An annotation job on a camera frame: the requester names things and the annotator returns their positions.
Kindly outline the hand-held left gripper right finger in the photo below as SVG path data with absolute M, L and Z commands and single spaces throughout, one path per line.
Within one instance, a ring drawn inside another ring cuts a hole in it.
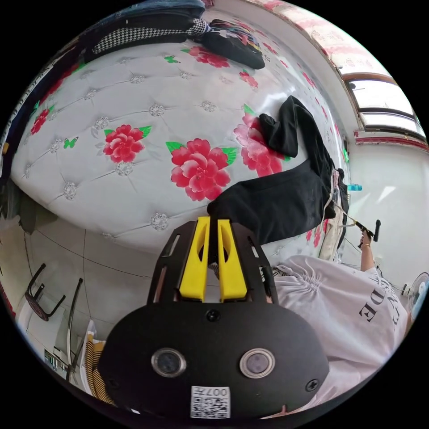
M 220 300 L 243 300 L 247 294 L 247 287 L 229 220 L 218 220 L 217 234 Z

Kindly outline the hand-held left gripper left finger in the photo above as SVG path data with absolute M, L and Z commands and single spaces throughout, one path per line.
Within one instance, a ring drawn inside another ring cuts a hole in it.
M 203 302 L 209 256 L 210 217 L 199 217 L 193 228 L 179 293 L 184 300 Z

